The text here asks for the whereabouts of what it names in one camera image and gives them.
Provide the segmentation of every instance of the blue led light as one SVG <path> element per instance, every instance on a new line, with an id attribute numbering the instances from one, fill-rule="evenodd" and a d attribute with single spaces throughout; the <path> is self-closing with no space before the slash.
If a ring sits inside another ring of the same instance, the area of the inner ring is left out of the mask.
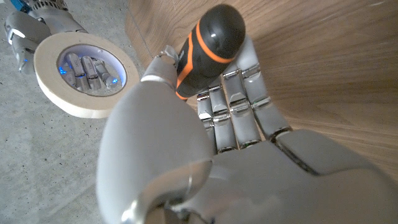
<path id="1" fill-rule="evenodd" d="M 64 70 L 62 69 L 62 67 L 60 67 L 60 74 L 63 75 L 63 74 L 66 74 L 66 73 L 67 73 L 67 71 L 64 71 Z"/>

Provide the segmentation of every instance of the wooden surface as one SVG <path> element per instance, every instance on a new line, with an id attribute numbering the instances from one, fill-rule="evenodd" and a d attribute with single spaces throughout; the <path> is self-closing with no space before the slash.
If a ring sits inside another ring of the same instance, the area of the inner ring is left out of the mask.
<path id="1" fill-rule="evenodd" d="M 132 0 L 126 32 L 142 63 L 166 44 L 179 50 L 221 2 L 243 15 L 292 127 L 326 134 L 398 181 L 398 2 Z"/>

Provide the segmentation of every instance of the black and orange handle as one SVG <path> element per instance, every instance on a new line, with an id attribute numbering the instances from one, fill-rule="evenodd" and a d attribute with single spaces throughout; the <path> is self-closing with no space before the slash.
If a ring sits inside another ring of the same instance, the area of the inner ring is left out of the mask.
<path id="1" fill-rule="evenodd" d="M 220 4 L 207 11 L 180 51 L 177 96 L 186 100 L 207 88 L 233 61 L 245 35 L 234 7 Z"/>

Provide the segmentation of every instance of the wooden panel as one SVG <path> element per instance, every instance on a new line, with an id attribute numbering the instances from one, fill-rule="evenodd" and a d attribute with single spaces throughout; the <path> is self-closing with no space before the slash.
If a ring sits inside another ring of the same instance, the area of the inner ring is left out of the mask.
<path id="1" fill-rule="evenodd" d="M 243 15 L 289 123 L 326 134 L 398 181 L 398 2 L 134 0 L 126 29 L 143 64 L 166 44 L 179 50 L 220 2 Z M 129 31 L 135 25 L 140 34 Z"/>

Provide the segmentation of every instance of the orange stripe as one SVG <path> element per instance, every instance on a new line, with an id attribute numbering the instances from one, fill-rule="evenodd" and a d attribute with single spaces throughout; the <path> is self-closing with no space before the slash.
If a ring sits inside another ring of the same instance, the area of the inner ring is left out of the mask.
<path id="1" fill-rule="evenodd" d="M 217 56 L 216 54 L 214 54 L 214 53 L 206 46 L 206 44 L 205 44 L 205 42 L 203 41 L 203 38 L 201 37 L 201 34 L 200 34 L 199 23 L 200 23 L 200 21 L 199 21 L 198 24 L 197 24 L 197 37 L 198 37 L 198 41 L 199 41 L 200 47 L 205 51 L 205 53 L 207 54 L 207 56 L 209 56 L 211 59 L 213 59 L 214 61 L 219 62 L 219 63 L 230 63 L 230 62 L 232 62 L 232 60 L 234 60 L 234 58 L 229 58 L 229 59 L 227 59 L 227 58 L 219 57 L 219 56 Z"/>
<path id="2" fill-rule="evenodd" d="M 192 53 L 193 53 L 193 44 L 192 44 L 192 32 L 188 35 L 188 60 L 184 69 L 181 71 L 180 75 L 177 77 L 177 88 L 180 86 L 182 80 L 192 71 Z"/>
<path id="3" fill-rule="evenodd" d="M 188 99 L 187 97 L 180 96 L 179 93 L 177 93 L 177 92 L 175 92 L 175 94 L 177 94 L 177 96 L 178 96 L 181 100 L 187 100 L 187 99 Z"/>

